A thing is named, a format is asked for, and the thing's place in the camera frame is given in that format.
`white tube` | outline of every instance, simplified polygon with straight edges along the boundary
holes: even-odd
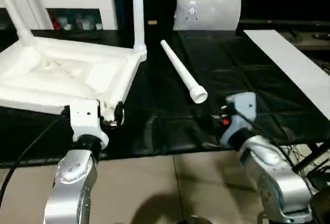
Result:
[[[16,4],[13,0],[3,0],[9,16],[17,30],[17,35],[23,46],[35,46],[35,38],[33,37],[31,30],[26,28],[20,13],[17,10]]]
[[[144,43],[143,0],[133,0],[134,49],[146,50]]]
[[[203,103],[207,99],[207,92],[203,86],[200,86],[196,80],[191,76],[187,68],[182,64],[180,59],[176,56],[171,47],[162,40],[160,42],[161,46],[165,50],[167,56],[169,57],[171,63],[173,64],[175,70],[180,75],[181,79],[187,86],[192,100],[196,104]]]

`black table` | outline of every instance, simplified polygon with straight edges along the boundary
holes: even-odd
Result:
[[[118,31],[37,31],[37,36],[131,47],[131,34]],[[17,38],[2,31],[7,43]],[[149,41],[125,103],[125,123],[107,131],[101,159],[220,151],[210,115],[225,97],[253,91],[257,119],[276,145],[330,143],[330,123],[275,63],[248,37],[220,31],[173,32],[168,44],[209,97],[194,104],[158,41]],[[0,107],[0,167],[8,167],[57,116]],[[57,163],[72,144],[68,118],[61,118],[31,149],[22,166]]]

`wire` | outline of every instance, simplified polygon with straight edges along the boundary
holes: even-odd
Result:
[[[293,155],[294,155],[294,157],[295,157],[297,163],[300,161],[300,157],[306,157],[306,156],[302,155],[302,154],[298,151],[298,149],[297,149],[296,146],[290,146],[289,153],[290,153],[290,152],[293,153]],[[300,175],[301,178],[305,181],[306,186],[307,186],[309,192],[310,192],[312,195],[314,195],[314,193],[318,192],[318,190],[315,189],[315,188],[312,186],[312,184],[310,183],[310,181],[309,181],[309,179],[307,178],[306,173],[305,173],[304,170],[301,170],[301,171],[299,172],[299,175]]]
[[[320,164],[318,164],[317,166],[315,166],[315,168],[310,171],[309,173],[314,173],[315,171],[326,171],[330,165],[326,165],[326,163],[328,163],[330,161],[330,158],[327,158],[325,161],[321,162]]]
[[[241,112],[237,111],[236,109],[233,109],[233,111],[236,115],[239,115],[244,121],[250,124],[254,129],[258,130],[262,136],[264,136],[266,139],[270,140],[273,144],[275,144],[274,140],[271,139],[268,135],[266,135],[265,132],[260,127],[258,127],[253,121],[251,121],[249,118],[247,118],[245,115],[243,115]],[[288,161],[290,166],[293,167],[294,164],[290,159],[290,157],[282,150],[281,147],[279,146],[276,147],[282,152],[282,154],[284,155],[285,159]]]
[[[34,139],[31,144],[21,153],[21,155],[18,157],[18,159],[15,161],[15,163],[13,164],[13,166],[10,168],[3,184],[0,190],[0,210],[1,210],[1,205],[2,205],[2,201],[4,199],[4,195],[5,195],[5,191],[7,188],[7,185],[11,179],[11,176],[13,175],[15,169],[17,168],[17,166],[20,164],[22,158],[24,157],[24,155],[33,147],[34,144],[36,144],[36,142],[61,118],[61,116],[59,116],[58,118],[56,118],[56,120],[54,122],[52,122],[48,127],[46,127],[44,129],[44,131],[42,131],[36,139]]]

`red light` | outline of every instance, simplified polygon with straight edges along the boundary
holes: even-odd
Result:
[[[226,119],[226,118],[223,118],[222,119],[222,124],[223,125],[229,125],[230,124],[230,121],[228,119]]]

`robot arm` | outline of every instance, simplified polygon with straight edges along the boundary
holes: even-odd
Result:
[[[292,171],[282,152],[254,134],[245,120],[256,118],[255,94],[239,93],[226,100],[224,116],[231,118],[229,128],[221,135],[221,144],[239,151],[241,164],[260,193],[268,218],[278,223],[310,222],[311,193],[305,181]]]
[[[79,100],[70,105],[75,143],[58,163],[53,191],[45,207],[45,224],[89,223],[98,153],[109,141],[101,130],[98,113],[97,100]]]

